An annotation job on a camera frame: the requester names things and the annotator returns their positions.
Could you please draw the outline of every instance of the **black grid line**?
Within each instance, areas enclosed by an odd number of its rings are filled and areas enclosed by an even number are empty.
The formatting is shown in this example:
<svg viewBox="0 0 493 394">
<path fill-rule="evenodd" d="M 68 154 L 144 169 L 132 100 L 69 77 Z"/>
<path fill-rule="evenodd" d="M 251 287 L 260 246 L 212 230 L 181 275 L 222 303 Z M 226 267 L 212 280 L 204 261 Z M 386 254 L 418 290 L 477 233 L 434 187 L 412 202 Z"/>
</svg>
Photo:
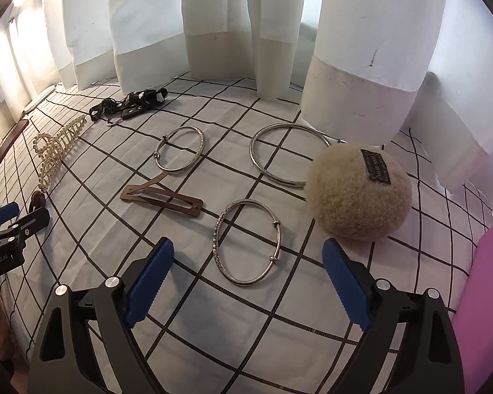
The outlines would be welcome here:
<svg viewBox="0 0 493 394">
<path fill-rule="evenodd" d="M 465 235 L 463 232 L 460 232 L 458 230 L 456 230 L 455 228 L 453 228 L 452 226 L 449 226 L 448 224 L 446 224 L 445 222 L 441 221 L 440 219 L 437 219 L 435 218 L 434 216 L 430 215 L 429 213 L 426 213 L 420 209 L 417 209 L 415 208 L 414 206 L 411 206 L 411 209 L 418 212 L 418 213 L 421 213 L 422 215 L 424 215 L 425 217 L 437 222 L 438 224 L 442 225 L 442 226 L 445 226 L 447 229 L 451 230 L 452 232 L 455 232 L 456 234 L 462 236 L 463 238 L 467 239 L 468 241 L 470 241 L 475 247 L 476 247 L 476 243 L 473 241 L 473 236 L 471 237 L 468 237 L 467 235 Z"/>
<path fill-rule="evenodd" d="M 294 261 L 294 264 L 292 265 L 292 269 L 289 272 L 287 280 L 285 280 L 285 284 L 283 285 L 283 288 L 281 289 L 281 292 L 280 292 L 279 296 L 277 297 L 276 302 L 275 302 L 274 306 L 272 307 L 272 310 L 271 310 L 268 318 L 265 320 L 265 323 L 263 324 L 261 331 L 259 332 L 258 336 L 255 338 L 255 341 L 252 344 L 252 346 L 250 347 L 250 349 L 248 350 L 248 353 L 246 353 L 245 358 L 243 359 L 241 364 L 238 366 L 237 371 L 230 378 L 230 380 L 228 381 L 225 388 L 223 388 L 223 390 L 221 391 L 221 394 L 227 393 L 228 390 L 232 387 L 233 383 L 238 378 L 240 372 L 245 368 L 245 366 L 247 365 L 248 360 L 250 360 L 250 357 L 252 356 L 252 354 L 254 354 L 255 349 L 258 347 L 259 343 L 261 342 L 261 338 L 267 332 L 267 329 L 269 328 L 269 324 L 272 321 L 272 318 L 274 318 L 274 315 L 276 314 L 277 308 L 281 304 L 281 301 L 283 300 L 283 296 L 285 295 L 285 293 L 287 292 L 287 289 L 289 288 L 292 277 L 296 273 L 297 266 L 300 264 L 301 256 L 303 256 L 303 253 L 305 252 L 305 247 L 307 245 L 307 242 L 309 241 L 309 238 L 312 234 L 313 229 L 314 229 L 314 219 L 311 221 L 311 224 L 309 226 L 309 230 L 307 231 L 307 234 L 305 236 L 305 240 L 303 241 L 303 244 L 301 246 L 300 254 L 297 256 L 296 260 Z"/>
<path fill-rule="evenodd" d="M 376 242 L 372 242 L 371 248 L 369 250 L 369 258 L 367 260 L 367 270 L 368 271 L 371 270 L 371 264 L 373 261 L 374 247 L 375 246 L 376 246 Z M 353 322 L 350 321 L 348 326 L 347 326 L 347 330 L 345 331 L 345 336 L 343 337 L 342 343 L 338 349 L 338 352 L 336 353 L 336 356 L 334 357 L 334 360 L 332 361 L 332 364 L 331 364 L 329 370 L 327 371 L 326 375 L 323 377 L 322 381 L 319 383 L 318 387 L 316 388 L 316 391 L 314 391 L 314 394 L 318 394 L 321 391 L 321 389 L 323 388 L 323 386 L 325 385 L 325 383 L 327 382 L 327 380 L 331 376 L 332 372 L 336 368 L 336 365 L 338 364 L 338 361 L 340 360 L 340 357 L 343 353 L 343 349 L 345 348 L 345 345 L 347 343 L 351 343 L 351 340 L 348 337 L 349 337 L 349 334 L 351 333 L 352 326 L 353 326 Z"/>
<path fill-rule="evenodd" d="M 151 178 L 149 178 L 148 176 L 146 176 L 145 174 L 143 174 L 143 173 L 139 172 L 139 170 L 138 170 L 138 169 L 133 169 L 131 166 L 127 165 L 127 164 L 126 164 L 126 163 L 124 163 L 123 161 L 121 161 L 121 160 L 119 160 L 119 159 L 117 159 L 117 158 L 113 157 L 113 155 L 111 155 L 113 151 L 112 151 L 111 153 L 107 153 L 107 152 L 106 152 L 106 151 L 104 151 L 102 148 L 98 148 L 98 147 L 96 147 L 96 146 L 95 146 L 95 143 L 89 143 L 88 141 L 86 141 L 86 140 L 84 140 L 84 139 L 82 139 L 82 138 L 80 138 L 80 140 L 83 140 L 83 142 L 87 143 L 88 145 L 92 146 L 93 148 L 97 149 L 98 151 L 100 151 L 100 152 L 104 153 L 106 156 L 109 156 L 110 158 L 112 158 L 113 160 L 115 160 L 116 162 L 118 162 L 119 164 L 121 164 L 122 166 L 124 166 L 124 167 L 128 168 L 129 170 L 132 170 L 132 171 L 133 171 L 133 174 L 138 174 L 139 176 L 143 177 L 143 178 L 144 178 L 144 179 L 146 179 L 146 180 L 150 180 L 150 179 L 151 179 Z M 180 147 L 180 146 L 177 146 L 177 145 L 175 145 L 175 144 L 170 144 L 170 145 L 171 145 L 172 147 L 177 148 L 178 150 L 185 150 L 185 151 L 189 151 L 189 152 L 191 152 L 191 153 L 193 153 L 193 154 L 195 154 L 195 153 L 196 153 L 195 151 L 191 150 L 190 148 Z M 238 170 L 238 169 L 236 169 L 236 168 L 234 168 L 234 167 L 231 167 L 231 166 L 225 165 L 225 164 L 221 163 L 220 161 L 215 160 L 215 159 L 211 158 L 210 156 L 208 156 L 208 155 L 206 155 L 206 154 L 207 154 L 207 153 L 205 153 L 205 154 L 204 154 L 204 158 L 206 158 L 206 159 L 207 159 L 207 160 L 209 160 L 209 161 L 212 161 L 212 162 L 213 162 L 213 163 L 215 163 L 215 164 L 218 164 L 218 165 L 220 165 L 220 166 L 222 166 L 222 167 L 225 167 L 225 168 L 227 168 L 227 169 L 229 169 L 229 170 L 231 170 L 231 171 L 233 171 L 233 172 L 235 172 L 235 173 L 239 173 L 239 174 L 241 174 L 241 175 L 243 175 L 243 176 L 250 177 L 250 178 L 251 178 L 251 179 L 253 179 L 253 180 L 256 180 L 256 179 L 257 179 L 257 178 L 256 178 L 255 176 L 253 176 L 253 175 L 250 175 L 250 174 L 248 174 L 248 173 L 242 172 L 242 171 L 240 171 L 240 170 Z M 105 161 L 105 159 L 104 159 L 104 160 L 102 160 L 102 161 L 101 161 L 101 162 L 97 165 L 97 167 L 99 167 L 99 166 L 100 166 L 100 165 L 101 165 L 104 161 Z M 305 198 L 301 197 L 300 195 L 294 194 L 294 193 L 292 193 L 291 191 L 289 191 L 289 190 L 287 190 L 287 189 L 284 189 L 284 188 L 279 187 L 279 186 L 277 186 L 277 185 L 271 184 L 271 183 L 269 183 L 269 182 L 267 182 L 267 181 L 260 180 L 260 183 L 262 183 L 262 184 L 264 184 L 264 185 L 267 185 L 267 186 L 269 186 L 269 187 L 272 187 L 272 188 L 274 188 L 274 189 L 280 190 L 280 191 L 282 191 L 282 192 L 284 192 L 284 193 L 287 193 L 288 195 L 292 195 L 292 196 L 294 196 L 295 198 L 298 198 L 299 200 L 302 200 L 302 201 L 304 201 L 304 200 L 305 200 Z M 203 209 L 202 209 L 202 211 L 203 211 L 203 212 L 205 212 L 205 213 L 207 213 L 207 214 L 209 214 L 209 215 L 211 215 L 211 216 L 213 216 L 213 217 L 214 217 L 214 218 L 216 218 L 216 219 L 219 217 L 216 213 L 214 213 L 214 212 L 212 212 L 212 211 L 210 211 L 210 210 L 208 210 L 208 209 L 206 209 L 206 208 L 203 208 Z M 234 228 L 238 229 L 238 230 L 241 230 L 241 231 L 243 231 L 243 232 L 245 232 L 245 233 L 247 233 L 247 234 L 249 234 L 249 235 L 251 235 L 251 236 L 253 236 L 253 237 L 255 237 L 255 238 L 257 238 L 257 239 L 259 239 L 259 240 L 261 240 L 261 241 L 263 241 L 263 242 L 265 242 L 265 243 L 267 243 L 267 244 L 270 244 L 270 245 L 272 245 L 272 246 L 275 246 L 275 242 L 274 242 L 274 241 L 271 241 L 271 240 L 269 240 L 269 239 L 267 239 L 267 238 L 265 238 L 265 237 L 263 237 L 263 236 L 261 236 L 261 235 L 259 235 L 259 234 L 256 234 L 255 232 L 252 232 L 252 231 L 250 231 L 250 230 L 248 230 L 248 229 L 246 229 L 246 228 L 244 228 L 244 227 L 242 227 L 242 226 L 240 226 L 240 225 L 237 225 L 236 223 L 232 223 L 232 226 L 233 226 Z M 281 249 L 282 249 L 282 250 L 284 250 L 284 251 L 286 251 L 286 252 L 289 252 L 289 253 L 291 253 L 291 254 L 297 255 L 297 252 L 293 251 L 292 249 L 289 249 L 288 247 L 282 246 L 282 247 L 281 247 Z M 309 258 L 309 257 L 307 257 L 307 256 L 305 256 L 305 257 L 304 257 L 304 259 L 305 259 L 305 260 L 308 260 L 309 262 L 311 262 L 311 263 L 313 263 L 313 264 L 315 264 L 315 265 L 319 265 L 319 266 L 323 267 L 323 265 L 322 265 L 321 263 L 319 263 L 318 261 L 316 261 L 315 259 Z"/>
<path fill-rule="evenodd" d="M 404 150 L 405 152 L 408 152 L 410 154 L 416 154 L 414 151 L 411 151 L 411 150 L 408 150 L 407 148 L 404 148 L 403 146 L 401 146 L 399 143 L 397 142 L 394 142 L 394 141 L 391 141 L 392 144 L 395 144 L 396 146 L 398 146 L 399 148 L 401 148 L 402 150 Z M 426 160 L 427 162 L 431 163 L 431 160 L 429 160 L 428 158 L 424 157 L 423 155 L 418 155 L 419 158 L 421 159 L 424 159 Z"/>
<path fill-rule="evenodd" d="M 420 193 L 420 161 L 418 160 L 418 153 L 416 152 L 416 146 L 414 145 L 414 139 L 413 136 L 411 135 L 411 129 L 409 129 L 409 137 L 411 138 L 411 143 L 413 145 L 413 150 L 415 153 L 416 157 L 416 178 L 418 179 L 416 182 L 416 189 L 418 192 L 418 208 L 420 211 L 422 210 L 422 195 Z M 418 288 L 418 279 L 420 277 L 420 259 L 422 255 L 422 213 L 419 213 L 419 223 L 420 223 L 420 228 L 418 232 L 418 267 L 416 268 L 416 280 L 414 283 L 414 289 L 413 292 L 416 292 L 416 289 Z"/>
<path fill-rule="evenodd" d="M 410 138 L 410 139 L 414 139 L 416 142 L 418 142 L 420 145 L 422 145 L 422 142 L 420 142 L 420 139 L 418 139 L 418 138 L 414 137 L 414 136 L 412 135 L 412 132 L 411 132 L 411 131 L 409 132 L 409 134 L 405 133 L 403 130 L 399 130 L 399 132 L 400 132 L 402 135 L 405 135 L 405 136 L 407 136 L 407 137 L 408 137 L 408 138 Z"/>
<path fill-rule="evenodd" d="M 469 188 L 467 187 L 467 185 L 466 185 L 466 184 L 464 184 L 464 187 L 465 187 L 465 188 L 466 188 L 466 189 L 467 189 L 470 193 L 472 193 L 475 197 L 477 197 L 480 201 L 484 202 L 484 200 L 482 200 L 482 197 L 480 197 L 480 192 L 475 193 L 473 190 L 469 189 Z M 492 210 L 492 209 L 491 209 L 491 207 L 489 207 L 486 203 L 484 203 L 484 205 L 485 205 L 485 206 L 486 206 L 489 210 Z"/>
<path fill-rule="evenodd" d="M 406 173 L 407 173 L 407 175 L 408 175 L 410 178 L 419 180 L 419 181 L 420 181 L 420 183 L 421 183 L 422 185 L 424 185 L 424 186 L 426 186 L 427 188 L 431 189 L 434 193 L 438 194 L 440 197 L 442 197 L 442 198 L 446 198 L 445 194 L 442 194 L 440 191 L 436 190 L 436 189 L 435 189 L 434 187 L 432 187 L 431 185 L 427 184 L 426 182 L 422 181 L 421 179 L 418 179 L 418 177 L 417 177 L 417 176 L 415 176 L 415 175 L 413 175 L 413 174 L 411 174 L 411 173 L 409 173 L 409 172 L 406 172 Z M 460 203 L 457 203 L 456 201 L 451 200 L 449 197 L 448 197 L 447 199 L 450 201 L 450 203 L 453 203 L 455 206 L 457 206 L 457 207 L 461 208 L 461 209 L 462 209 L 465 213 L 467 213 L 467 210 L 466 210 L 466 209 L 464 209 Z M 472 218 L 472 219 L 474 219 L 476 222 L 478 222 L 479 224 L 481 224 L 482 226 L 484 226 L 485 228 L 487 228 L 487 226 L 486 226 L 486 225 L 484 225 L 484 224 L 483 224 L 483 223 L 482 223 L 479 219 L 477 219 L 476 217 L 474 217 L 474 216 L 473 216 L 473 215 L 471 215 L 471 214 L 469 214 L 469 215 L 470 215 L 470 216 L 471 216 L 471 218 Z"/>
<path fill-rule="evenodd" d="M 481 193 L 480 193 L 479 189 L 477 187 L 475 187 L 475 189 L 477 190 L 477 193 L 479 193 L 479 196 L 480 196 Z M 482 209 L 482 225 L 484 225 L 484 232 L 486 232 L 488 230 L 488 228 L 486 225 L 486 219 L 484 217 L 484 201 L 482 199 L 481 199 L 481 209 Z"/>
<path fill-rule="evenodd" d="M 471 233 L 471 239 L 473 242 L 473 230 L 471 228 L 471 219 L 469 219 L 469 209 L 467 208 L 467 192 L 466 192 L 466 186 L 465 185 L 464 185 L 464 197 L 466 200 L 467 221 L 469 222 L 469 232 Z M 473 262 L 473 255 L 474 255 L 474 248 L 473 248 L 473 244 L 471 244 L 471 262 Z"/>
<path fill-rule="evenodd" d="M 449 232 L 449 237 L 451 240 L 451 276 L 450 276 L 450 285 L 449 285 L 449 297 L 447 298 L 447 307 L 450 307 L 451 305 L 451 296 L 453 295 L 453 266 L 454 266 L 454 251 L 453 251 L 453 225 L 451 224 L 451 212 L 449 210 L 449 200 L 447 200 L 447 191 L 445 192 L 445 197 L 446 197 L 446 205 L 447 205 L 447 218 L 449 219 L 449 226 L 451 228 Z"/>
</svg>

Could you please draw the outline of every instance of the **engraved bangle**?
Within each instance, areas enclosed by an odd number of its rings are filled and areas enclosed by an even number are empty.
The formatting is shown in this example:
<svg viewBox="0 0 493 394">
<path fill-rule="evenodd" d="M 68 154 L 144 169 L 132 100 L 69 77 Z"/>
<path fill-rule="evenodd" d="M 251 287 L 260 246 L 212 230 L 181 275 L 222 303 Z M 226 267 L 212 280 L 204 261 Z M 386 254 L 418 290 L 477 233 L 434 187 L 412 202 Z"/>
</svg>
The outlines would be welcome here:
<svg viewBox="0 0 493 394">
<path fill-rule="evenodd" d="M 276 234 L 277 234 L 277 244 L 276 244 L 276 250 L 272 256 L 269 257 L 269 265 L 263 271 L 259 276 L 256 278 L 253 278 L 251 280 L 238 280 L 235 277 L 232 277 L 223 267 L 221 264 L 221 259 L 219 259 L 219 228 L 221 227 L 221 224 L 224 221 L 224 218 L 226 214 L 232 210 L 233 208 L 241 205 L 241 204 L 253 204 L 254 206 L 258 206 L 259 208 L 262 208 L 265 212 L 267 212 L 271 217 L 272 217 L 272 225 L 276 229 Z M 277 263 L 277 259 L 279 258 L 279 252 L 281 248 L 281 228 L 280 228 L 281 222 L 276 218 L 276 216 L 272 213 L 272 211 L 267 208 L 263 203 L 260 203 L 259 201 L 256 200 L 250 200 L 248 198 L 244 200 L 237 200 L 231 203 L 230 205 L 227 206 L 225 210 L 219 215 L 219 218 L 216 223 L 216 227 L 214 228 L 213 236 L 212 236 L 212 252 L 214 255 L 214 259 L 217 264 L 217 268 L 219 268 L 219 271 L 232 283 L 237 284 L 238 286 L 250 286 L 251 284 L 254 284 L 256 281 L 261 280 L 264 276 L 266 276 L 272 266 Z"/>
<path fill-rule="evenodd" d="M 255 159 L 254 155 L 254 143 L 255 141 L 258 140 L 258 138 L 266 132 L 269 132 L 271 130 L 274 130 L 275 128 L 284 128 L 284 127 L 289 127 L 289 128 L 298 128 L 299 130 L 305 130 L 305 132 L 309 132 L 317 137 L 319 137 L 327 146 L 330 146 L 330 142 L 318 131 L 314 130 L 313 128 L 307 127 L 307 126 L 302 126 L 301 124 L 295 124 L 295 123 L 278 123 L 278 124 L 273 124 L 271 126 L 267 126 L 259 130 L 258 133 L 256 133 L 252 140 L 250 141 L 250 159 L 254 163 L 254 165 L 259 169 L 261 173 L 263 173 L 266 177 L 269 177 L 273 181 L 276 181 L 280 184 L 283 185 L 290 185 L 290 186 L 299 186 L 299 187 L 304 187 L 305 186 L 305 181 L 291 181 L 288 179 L 284 179 L 282 177 L 276 176 L 273 173 L 270 173 L 267 169 L 265 169 L 259 162 Z"/>
<path fill-rule="evenodd" d="M 159 163 L 159 158 L 161 158 L 161 153 L 159 152 L 163 146 L 165 146 L 169 140 L 173 138 L 173 136 L 179 132 L 180 130 L 193 130 L 195 131 L 200 137 L 201 137 L 201 145 L 199 146 L 199 150 L 197 151 L 196 155 L 193 156 L 193 159 L 188 161 L 187 164 L 185 164 L 182 167 L 177 167 L 177 168 L 167 168 L 161 165 Z M 183 126 L 176 128 L 172 132 L 168 133 L 167 135 L 163 135 L 162 139 L 159 141 L 159 144 L 157 145 L 157 148 L 155 149 L 155 152 L 153 153 L 153 157 L 155 159 L 155 163 L 157 163 L 157 166 L 164 172 L 168 173 L 175 173 L 175 172 L 181 172 L 182 170 L 192 166 L 193 163 L 196 162 L 196 160 L 201 156 L 204 150 L 204 133 L 197 127 L 193 126 Z"/>
</svg>

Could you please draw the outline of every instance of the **brown hair clip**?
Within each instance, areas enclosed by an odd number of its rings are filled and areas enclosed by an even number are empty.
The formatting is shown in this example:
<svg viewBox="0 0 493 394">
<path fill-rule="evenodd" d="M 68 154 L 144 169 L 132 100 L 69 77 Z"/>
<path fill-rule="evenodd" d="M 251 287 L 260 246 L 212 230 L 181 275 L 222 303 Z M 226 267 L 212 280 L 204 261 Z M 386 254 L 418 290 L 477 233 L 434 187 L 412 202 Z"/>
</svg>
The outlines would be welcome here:
<svg viewBox="0 0 493 394">
<path fill-rule="evenodd" d="M 201 200 L 200 198 L 189 197 L 188 195 L 182 195 L 174 191 L 170 191 L 168 189 L 157 188 L 155 186 L 152 186 L 158 184 L 166 176 L 167 173 L 161 173 L 159 176 L 154 177 L 153 179 L 142 185 L 126 185 L 120 195 L 121 200 L 152 204 L 154 206 L 159 206 L 160 208 L 179 211 L 186 215 L 199 216 L 199 214 L 201 213 L 201 209 L 203 207 L 203 200 Z M 171 202 L 157 200 L 156 198 L 136 195 L 135 193 L 138 193 L 139 191 L 145 191 L 147 193 L 154 193 L 159 195 L 165 195 L 167 197 L 172 197 L 177 200 L 181 200 L 184 201 L 185 203 L 190 204 L 191 207 L 186 208 L 183 206 L 179 206 L 177 204 L 173 204 Z"/>
</svg>

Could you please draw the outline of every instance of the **pink object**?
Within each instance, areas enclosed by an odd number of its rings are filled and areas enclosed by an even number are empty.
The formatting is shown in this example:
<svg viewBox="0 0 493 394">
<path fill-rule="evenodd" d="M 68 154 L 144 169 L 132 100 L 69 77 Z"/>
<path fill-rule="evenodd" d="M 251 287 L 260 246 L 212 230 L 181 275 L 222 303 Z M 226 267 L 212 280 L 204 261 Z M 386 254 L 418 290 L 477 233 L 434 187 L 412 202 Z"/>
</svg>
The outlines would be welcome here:
<svg viewBox="0 0 493 394">
<path fill-rule="evenodd" d="M 493 371 L 493 226 L 479 240 L 453 329 L 466 394 L 474 394 Z"/>
</svg>

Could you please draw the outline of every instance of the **fabric label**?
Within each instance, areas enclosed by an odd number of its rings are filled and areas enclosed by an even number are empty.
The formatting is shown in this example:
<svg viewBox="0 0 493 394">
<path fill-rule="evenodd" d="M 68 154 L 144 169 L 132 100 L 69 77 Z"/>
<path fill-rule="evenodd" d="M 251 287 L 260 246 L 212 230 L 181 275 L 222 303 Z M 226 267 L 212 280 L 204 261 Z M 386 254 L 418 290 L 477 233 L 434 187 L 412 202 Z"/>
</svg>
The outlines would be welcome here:
<svg viewBox="0 0 493 394">
<path fill-rule="evenodd" d="M 389 172 L 380 153 L 368 150 L 360 150 L 367 167 L 369 180 L 390 185 Z"/>
</svg>

